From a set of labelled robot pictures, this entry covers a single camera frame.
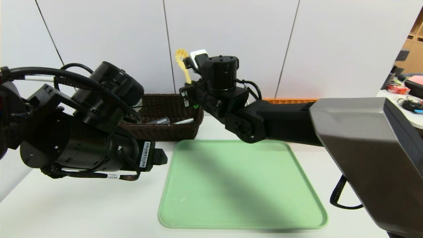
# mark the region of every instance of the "green tray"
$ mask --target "green tray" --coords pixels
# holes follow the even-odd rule
[[[176,145],[159,208],[169,228],[318,229],[328,218],[286,143]]]

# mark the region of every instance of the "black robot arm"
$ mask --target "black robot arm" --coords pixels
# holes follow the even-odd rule
[[[198,81],[179,91],[186,105],[199,105],[247,143],[274,139],[324,146],[343,176],[331,204],[364,207],[390,237],[423,237],[423,140],[385,98],[320,99],[273,105],[236,78],[234,56],[201,51],[184,59]],[[257,98],[247,105],[249,94]],[[363,205],[337,203],[348,181]]]
[[[64,69],[70,66],[81,65],[69,64]],[[119,127],[122,120],[141,121],[132,107],[141,102],[144,88],[108,62],[89,71],[91,75],[85,77],[63,69],[1,68],[1,157],[8,148],[20,146],[22,161],[52,178],[130,181],[150,171],[153,165],[167,163],[166,155],[155,148],[154,141],[136,139]],[[24,80],[27,75],[54,76],[56,88],[45,84],[28,99],[22,99],[12,81]],[[59,83],[79,89],[69,97],[60,92]],[[74,108],[73,115],[64,113],[61,103]],[[119,170],[134,171],[136,175],[98,173]]]

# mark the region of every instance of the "yellow spatula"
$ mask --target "yellow spatula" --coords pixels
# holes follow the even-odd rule
[[[188,57],[188,52],[185,49],[178,49],[175,52],[176,62],[178,63],[179,67],[185,74],[185,80],[188,84],[191,84],[191,77],[188,70],[185,68],[185,64],[182,61],[184,58]]]

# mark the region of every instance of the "tabletop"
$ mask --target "tabletop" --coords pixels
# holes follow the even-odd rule
[[[196,139],[238,139],[211,116],[205,116]],[[176,142],[158,142],[172,158]],[[158,209],[169,163],[142,173],[134,182],[106,179],[51,179],[38,169],[0,202],[1,238],[387,238],[365,209],[343,210],[329,203],[341,172],[323,147],[289,144],[322,201],[329,223],[319,230],[280,233],[258,230],[169,229]],[[359,204],[349,186],[340,203]]]
[[[394,105],[396,105],[401,112],[405,115],[405,117],[410,121],[411,125],[415,128],[423,129],[423,115],[413,113],[411,111],[407,111],[404,108],[402,108],[400,105],[398,105],[397,101],[400,98],[405,98],[407,95],[401,95],[401,94],[393,94],[386,90],[380,90],[376,97],[386,97],[389,99]]]

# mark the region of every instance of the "brown woven basket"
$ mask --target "brown woven basket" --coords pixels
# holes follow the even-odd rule
[[[179,94],[145,94],[143,107],[138,112],[143,124],[123,122],[120,126],[137,139],[155,141],[181,141],[194,139],[203,121],[203,109],[184,107],[184,99]],[[144,124],[167,116],[171,123],[193,118],[194,122],[181,125]]]
[[[318,98],[264,98],[273,104],[290,104],[290,103],[308,103],[308,102],[315,102]]]

